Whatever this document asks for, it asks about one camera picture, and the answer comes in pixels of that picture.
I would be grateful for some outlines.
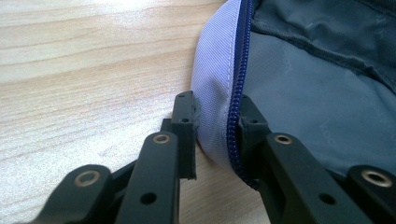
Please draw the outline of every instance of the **light gray fabric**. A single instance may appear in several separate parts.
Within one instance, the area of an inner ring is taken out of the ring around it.
[[[396,174],[396,98],[381,83],[252,33],[244,94],[273,132],[298,137],[337,174],[356,164]]]
[[[233,89],[233,53],[240,0],[227,1],[207,22],[195,52],[191,89],[201,104],[197,131],[202,149],[231,169],[227,153],[227,118]]]

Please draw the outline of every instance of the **zipper teeth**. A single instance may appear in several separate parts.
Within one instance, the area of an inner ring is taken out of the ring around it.
[[[245,20],[245,30],[242,40],[242,55],[239,71],[236,80],[233,81],[233,93],[230,102],[230,113],[227,123],[227,147],[230,164],[235,173],[251,188],[257,190],[259,188],[258,182],[246,173],[243,163],[241,161],[239,150],[236,144],[236,125],[239,120],[239,108],[244,88],[246,72],[248,69],[248,47],[250,39],[250,23],[251,23],[251,0],[247,1],[247,19]]]

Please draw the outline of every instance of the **hole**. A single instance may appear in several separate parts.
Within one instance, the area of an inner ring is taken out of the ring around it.
[[[361,172],[361,176],[368,182],[381,188],[390,188],[392,186],[392,181],[387,176],[377,171],[364,170]]]
[[[158,134],[152,139],[157,144],[164,144],[169,142],[171,138],[166,134]]]
[[[288,145],[288,144],[291,144],[291,142],[292,142],[291,138],[289,138],[289,137],[287,137],[286,135],[283,135],[283,134],[277,135],[275,137],[275,140],[278,143],[283,144],[283,145]]]
[[[99,172],[97,171],[85,171],[79,174],[75,179],[75,185],[77,187],[85,188],[89,185],[94,184],[99,180]]]
[[[334,205],[336,203],[334,197],[326,193],[319,194],[319,198],[326,204]]]
[[[140,197],[140,202],[145,205],[155,203],[157,200],[157,195],[155,193],[145,193]]]
[[[385,179],[382,178],[382,176],[380,175],[375,175],[375,174],[369,174],[369,177],[372,178],[374,181],[378,181],[378,182],[385,182]]]

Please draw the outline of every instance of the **metal screw hole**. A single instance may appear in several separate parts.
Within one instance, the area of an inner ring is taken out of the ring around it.
[[[364,170],[361,172],[361,176],[363,176],[363,178],[374,184],[377,185],[381,188],[390,188],[392,186],[392,181],[385,175],[377,172],[377,171],[373,171],[373,170]]]
[[[152,140],[157,144],[164,144],[169,142],[171,138],[166,134],[158,134]]]
[[[100,173],[97,171],[85,171],[75,178],[75,185],[80,188],[88,187],[99,180]]]
[[[286,135],[283,135],[283,134],[277,135],[275,137],[275,140],[278,143],[283,144],[283,145],[288,145],[288,144],[291,144],[291,142],[292,142],[291,138],[289,138],[289,137],[287,137]]]

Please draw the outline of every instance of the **wood grain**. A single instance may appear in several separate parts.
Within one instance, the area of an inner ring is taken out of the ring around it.
[[[73,169],[112,171],[190,88],[198,36],[221,0],[1,1],[0,223],[34,218]],[[257,192],[197,151],[181,223],[268,222]]]

